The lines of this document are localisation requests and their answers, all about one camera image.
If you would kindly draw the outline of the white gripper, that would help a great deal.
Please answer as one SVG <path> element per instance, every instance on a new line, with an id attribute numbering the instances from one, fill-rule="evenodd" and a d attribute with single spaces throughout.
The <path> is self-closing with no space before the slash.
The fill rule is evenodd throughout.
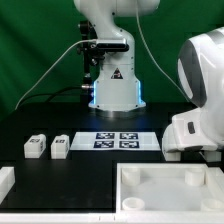
<path id="1" fill-rule="evenodd" d="M 218 145 L 210 140 L 200 125 L 200 109 L 176 114 L 162 137 L 162 153 L 166 161 L 180 161 L 186 151 L 217 151 Z"/>

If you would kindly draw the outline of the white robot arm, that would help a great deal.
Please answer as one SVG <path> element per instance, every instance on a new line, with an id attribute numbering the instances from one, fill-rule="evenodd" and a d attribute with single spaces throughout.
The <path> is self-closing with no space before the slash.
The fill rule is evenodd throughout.
<path id="1" fill-rule="evenodd" d="M 100 64 L 89 107 L 109 117 L 145 107 L 135 76 L 135 41 L 117 27 L 115 17 L 154 12 L 160 0 L 73 0 L 93 26 L 97 39 L 90 52 Z M 208 162 L 224 154 L 224 27 L 188 39 L 178 55 L 178 76 L 193 110 L 172 117 L 162 137 L 166 160 L 178 161 L 183 151 L 203 153 Z"/>

